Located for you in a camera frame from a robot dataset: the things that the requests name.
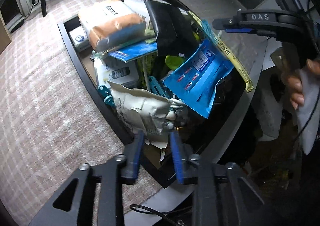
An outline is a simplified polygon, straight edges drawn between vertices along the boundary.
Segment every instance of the finger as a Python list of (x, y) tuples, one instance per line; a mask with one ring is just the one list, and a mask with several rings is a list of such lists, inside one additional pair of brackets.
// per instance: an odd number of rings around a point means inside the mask
[(297, 104), (297, 103), (295, 103), (293, 100), (291, 100), (290, 99), (290, 102), (291, 102), (291, 104), (292, 104), (292, 106), (293, 106), (293, 108), (296, 110), (296, 109), (298, 109), (298, 107), (299, 107), (299, 105)]
[(299, 93), (302, 92), (301, 80), (298, 77), (290, 75), (290, 76), (287, 76), (286, 80), (289, 88)]
[(303, 105), (304, 104), (304, 97), (303, 97), (303, 94), (301, 94), (301, 93), (293, 93), (293, 94), (291, 94), (291, 100), (293, 100), (298, 105)]
[(320, 63), (319, 61), (312, 61), (310, 59), (307, 59), (307, 66), (311, 72), (313, 72), (316, 75), (320, 75)]

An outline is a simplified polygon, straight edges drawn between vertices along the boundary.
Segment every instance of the blue booklet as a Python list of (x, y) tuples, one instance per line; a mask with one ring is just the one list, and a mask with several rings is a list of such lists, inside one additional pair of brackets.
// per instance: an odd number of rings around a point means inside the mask
[(157, 50), (158, 48), (156, 42), (148, 44), (146, 41), (141, 41), (125, 48), (121, 48), (120, 50), (111, 52), (108, 55), (127, 63), (142, 56), (154, 53)]

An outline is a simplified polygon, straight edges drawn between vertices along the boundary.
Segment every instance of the wooden panel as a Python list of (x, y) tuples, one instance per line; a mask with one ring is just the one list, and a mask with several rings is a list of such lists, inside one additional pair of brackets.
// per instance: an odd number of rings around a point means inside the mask
[(1, 12), (0, 12), (0, 54), (5, 50), (5, 48), (11, 43), (11, 36), (5, 27)]

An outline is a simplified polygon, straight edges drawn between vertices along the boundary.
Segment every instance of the beige paper package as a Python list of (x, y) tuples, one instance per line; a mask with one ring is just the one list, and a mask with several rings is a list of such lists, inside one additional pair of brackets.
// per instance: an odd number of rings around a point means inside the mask
[(82, 8), (78, 17), (95, 52), (120, 48), (145, 38), (146, 22), (120, 0)]

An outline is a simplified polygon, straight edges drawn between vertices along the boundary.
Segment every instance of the checkered carpet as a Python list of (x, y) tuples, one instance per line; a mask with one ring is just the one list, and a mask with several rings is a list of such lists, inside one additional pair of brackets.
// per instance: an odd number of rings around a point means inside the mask
[[(48, 1), (48, 15), (32, 14), (0, 55), (0, 199), (20, 226), (28, 225), (79, 163), (103, 163), (123, 150), (77, 75), (57, 27), (98, 1)], [(208, 21), (238, 9), (231, 0), (181, 1)], [(159, 189), (141, 169), (137, 183), (123, 188), (124, 210)]]

